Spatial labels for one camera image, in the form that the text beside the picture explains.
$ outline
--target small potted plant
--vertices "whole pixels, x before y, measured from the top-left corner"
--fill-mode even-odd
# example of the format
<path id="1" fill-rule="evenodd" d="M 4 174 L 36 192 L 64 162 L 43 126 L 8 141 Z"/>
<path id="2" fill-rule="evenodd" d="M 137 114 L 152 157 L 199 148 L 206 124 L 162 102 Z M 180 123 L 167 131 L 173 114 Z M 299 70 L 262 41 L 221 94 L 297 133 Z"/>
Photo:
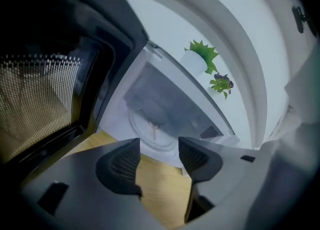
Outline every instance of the small potted plant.
<path id="1" fill-rule="evenodd" d="M 198 77 L 206 72 L 212 74 L 213 71 L 218 72 L 213 63 L 213 59 L 219 55 L 215 52 L 215 47 L 204 45 L 202 40 L 200 43 L 195 40 L 190 43 L 189 49 L 184 49 L 185 53 L 180 60 L 180 64 L 194 77 Z"/>
<path id="2" fill-rule="evenodd" d="M 224 93 L 225 99 L 227 99 L 228 94 L 225 90 L 228 90 L 228 93 L 231 94 L 231 89 L 234 87 L 234 83 L 227 77 L 227 75 L 215 74 L 214 79 L 210 81 L 210 84 L 213 84 L 211 87 L 213 90 L 218 93 Z"/>

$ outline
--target plant pot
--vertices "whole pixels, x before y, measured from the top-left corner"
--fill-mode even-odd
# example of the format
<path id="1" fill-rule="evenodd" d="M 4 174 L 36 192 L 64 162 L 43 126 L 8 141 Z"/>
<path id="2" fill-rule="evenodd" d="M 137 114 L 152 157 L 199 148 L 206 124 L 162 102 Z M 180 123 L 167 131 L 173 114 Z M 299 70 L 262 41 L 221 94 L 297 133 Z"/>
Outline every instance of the plant pot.
<path id="1" fill-rule="evenodd" d="M 190 50 L 184 52 L 179 62 L 193 77 L 200 76 L 208 68 L 205 60 L 196 52 Z"/>

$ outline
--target wooden table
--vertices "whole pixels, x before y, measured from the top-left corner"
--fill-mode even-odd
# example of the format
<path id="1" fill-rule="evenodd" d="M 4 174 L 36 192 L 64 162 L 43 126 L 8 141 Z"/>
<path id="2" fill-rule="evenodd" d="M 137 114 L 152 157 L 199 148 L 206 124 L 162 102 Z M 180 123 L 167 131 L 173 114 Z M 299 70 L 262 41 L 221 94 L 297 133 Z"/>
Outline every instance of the wooden table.
<path id="1" fill-rule="evenodd" d="M 92 134 L 67 155 L 116 142 L 100 131 Z M 168 229 L 184 225 L 191 179 L 181 169 L 141 155 L 136 172 L 136 184 L 142 189 L 142 204 Z"/>

